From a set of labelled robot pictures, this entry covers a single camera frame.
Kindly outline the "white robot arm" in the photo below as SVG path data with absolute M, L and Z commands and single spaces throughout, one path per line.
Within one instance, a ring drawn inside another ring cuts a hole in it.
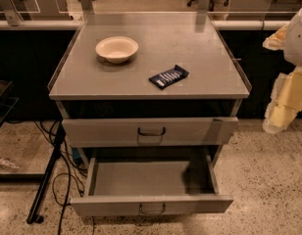
M 271 134 L 284 131 L 302 112 L 302 8 L 263 42 L 269 50 L 282 50 L 284 58 L 295 66 L 290 74 L 280 73 L 271 92 L 263 129 Z

